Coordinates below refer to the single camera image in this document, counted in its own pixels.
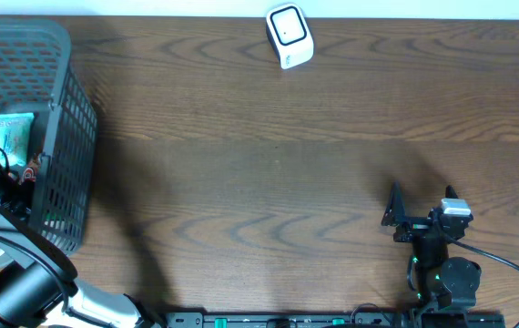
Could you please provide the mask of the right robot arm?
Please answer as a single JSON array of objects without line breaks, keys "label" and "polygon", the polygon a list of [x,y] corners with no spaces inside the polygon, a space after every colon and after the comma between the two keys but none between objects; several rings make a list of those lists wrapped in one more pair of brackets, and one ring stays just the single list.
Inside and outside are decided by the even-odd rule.
[{"label": "right robot arm", "polygon": [[437,207],[422,216],[406,213],[400,185],[392,184],[383,226],[395,229],[393,240],[410,243],[407,280],[418,292],[420,305],[411,309],[413,327],[467,327],[467,311],[476,305],[481,267],[463,257],[449,255],[448,246],[464,236],[473,220],[467,202],[448,186]]}]

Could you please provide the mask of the teal snack packet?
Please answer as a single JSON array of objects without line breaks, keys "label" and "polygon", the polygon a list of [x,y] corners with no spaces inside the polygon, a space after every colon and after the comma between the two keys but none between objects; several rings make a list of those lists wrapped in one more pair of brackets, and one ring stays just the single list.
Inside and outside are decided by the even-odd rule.
[{"label": "teal snack packet", "polygon": [[33,113],[0,115],[0,161],[8,159],[10,166],[25,166],[34,118]]}]

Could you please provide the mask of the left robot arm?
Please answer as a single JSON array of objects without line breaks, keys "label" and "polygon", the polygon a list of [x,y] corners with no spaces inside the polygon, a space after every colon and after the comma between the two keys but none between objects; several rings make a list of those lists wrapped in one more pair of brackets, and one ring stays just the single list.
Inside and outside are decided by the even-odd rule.
[{"label": "left robot arm", "polygon": [[[18,184],[0,164],[0,190]],[[164,327],[141,302],[78,279],[69,258],[0,203],[0,327]]]}]

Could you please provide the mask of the white barcode scanner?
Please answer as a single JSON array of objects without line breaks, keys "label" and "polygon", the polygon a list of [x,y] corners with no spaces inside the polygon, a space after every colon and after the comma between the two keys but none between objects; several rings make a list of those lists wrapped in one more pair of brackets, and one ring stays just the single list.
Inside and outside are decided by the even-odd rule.
[{"label": "white barcode scanner", "polygon": [[266,14],[266,35],[283,70],[310,61],[314,41],[301,9],[293,3],[273,8]]}]

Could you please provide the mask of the grey plastic mesh basket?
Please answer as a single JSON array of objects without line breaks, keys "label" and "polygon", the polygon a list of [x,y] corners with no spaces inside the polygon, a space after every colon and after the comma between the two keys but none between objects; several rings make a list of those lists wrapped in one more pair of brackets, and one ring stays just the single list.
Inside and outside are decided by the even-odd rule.
[{"label": "grey plastic mesh basket", "polygon": [[71,50],[53,21],[0,18],[0,116],[34,116],[27,156],[40,167],[28,223],[67,255],[82,245],[97,141],[97,114]]}]

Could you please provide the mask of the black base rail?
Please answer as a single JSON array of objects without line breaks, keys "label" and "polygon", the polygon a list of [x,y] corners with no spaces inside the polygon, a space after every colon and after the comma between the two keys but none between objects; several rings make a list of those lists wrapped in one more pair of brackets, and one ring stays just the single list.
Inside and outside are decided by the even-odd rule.
[{"label": "black base rail", "polygon": [[500,314],[426,313],[420,318],[404,313],[165,313],[168,328],[504,328]]}]

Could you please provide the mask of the red Top chocolate bar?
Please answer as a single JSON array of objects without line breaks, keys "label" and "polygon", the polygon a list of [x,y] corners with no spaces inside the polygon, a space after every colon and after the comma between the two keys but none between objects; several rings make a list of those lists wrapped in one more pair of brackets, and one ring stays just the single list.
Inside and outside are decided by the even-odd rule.
[{"label": "red Top chocolate bar", "polygon": [[25,182],[36,182],[37,173],[39,171],[41,162],[38,158],[32,158],[27,164],[21,174],[19,183],[24,184]]}]

